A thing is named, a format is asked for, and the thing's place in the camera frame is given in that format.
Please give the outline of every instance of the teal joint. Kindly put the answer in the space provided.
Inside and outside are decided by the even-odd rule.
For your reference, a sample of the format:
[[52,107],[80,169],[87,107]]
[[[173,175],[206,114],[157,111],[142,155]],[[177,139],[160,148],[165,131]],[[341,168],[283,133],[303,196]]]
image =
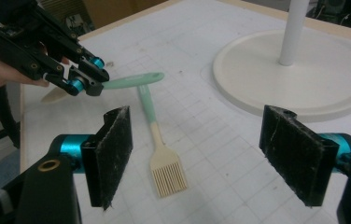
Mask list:
[[[336,166],[344,167],[351,160],[351,147],[347,141],[337,133],[320,133],[319,135],[339,145],[338,154],[336,155]],[[342,171],[334,167],[333,172],[341,173]]]
[[91,63],[93,63],[94,65],[96,65],[100,69],[104,68],[104,62],[100,58],[97,58],[97,57],[92,58]]
[[81,146],[88,140],[91,134],[70,134],[67,135],[62,143],[60,152],[70,157],[75,167],[75,174],[84,174],[85,167],[82,160]]
[[83,91],[83,83],[81,81],[79,81],[78,79],[74,79],[71,82],[71,85],[75,88],[77,88],[78,92],[82,92]]

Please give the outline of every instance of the white surface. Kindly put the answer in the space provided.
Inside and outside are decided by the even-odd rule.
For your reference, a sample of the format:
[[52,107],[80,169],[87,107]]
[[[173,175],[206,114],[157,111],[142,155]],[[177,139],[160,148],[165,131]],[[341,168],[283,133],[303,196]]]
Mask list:
[[293,65],[296,60],[308,6],[309,0],[291,1],[279,59],[279,63],[284,66]]
[[[149,87],[163,141],[184,165],[187,190],[157,196],[148,168],[154,146],[136,88],[44,105],[39,101],[50,88],[25,87],[26,161],[40,159],[58,134],[96,133],[106,111],[129,105],[134,149],[114,208],[91,208],[85,178],[75,176],[84,223],[336,223],[345,177],[332,176],[322,208],[304,207],[258,148],[261,117],[229,104],[212,78],[212,62],[225,44],[285,25],[217,1],[186,0],[82,43],[114,62],[112,78],[165,73]],[[318,133],[351,134],[351,115],[308,125]]]
[[215,59],[214,76],[225,97],[257,115],[265,105],[284,107],[302,121],[351,113],[351,42],[306,29],[298,60],[284,66],[278,63],[284,35],[262,32],[224,47]]

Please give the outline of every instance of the white table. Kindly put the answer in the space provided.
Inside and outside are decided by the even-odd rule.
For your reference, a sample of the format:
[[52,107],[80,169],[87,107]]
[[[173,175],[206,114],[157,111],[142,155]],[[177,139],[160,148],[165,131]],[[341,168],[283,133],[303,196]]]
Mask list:
[[[96,133],[105,112],[129,105],[134,148],[114,207],[91,208],[85,177],[75,175],[84,223],[336,223],[345,176],[332,175],[322,207],[305,207],[258,147],[261,117],[230,104],[212,78],[212,62],[223,46],[284,29],[285,16],[235,0],[170,1],[83,37],[89,51],[114,63],[106,68],[111,78],[165,73],[149,87],[164,142],[184,165],[187,190],[157,196],[148,168],[153,143],[136,88],[45,105],[40,99],[53,87],[24,86],[22,169],[44,156],[58,134]],[[320,21],[306,26],[351,38],[348,28]],[[351,134],[351,114],[306,125],[317,133]]]

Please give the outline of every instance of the round white base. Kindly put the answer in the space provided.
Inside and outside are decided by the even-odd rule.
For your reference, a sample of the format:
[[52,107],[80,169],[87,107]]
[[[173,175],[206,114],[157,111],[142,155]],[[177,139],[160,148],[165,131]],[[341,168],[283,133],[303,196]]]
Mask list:
[[292,66],[278,62],[284,31],[258,33],[227,45],[214,61],[214,77],[234,105],[262,115],[265,105],[298,114],[302,121],[351,113],[351,42],[303,30]]

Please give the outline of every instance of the brush bristles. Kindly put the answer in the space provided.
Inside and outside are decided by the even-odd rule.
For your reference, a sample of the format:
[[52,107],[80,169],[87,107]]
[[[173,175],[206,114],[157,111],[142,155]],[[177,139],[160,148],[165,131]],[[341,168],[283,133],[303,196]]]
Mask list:
[[152,170],[152,174],[161,198],[187,188],[187,181],[179,162]]

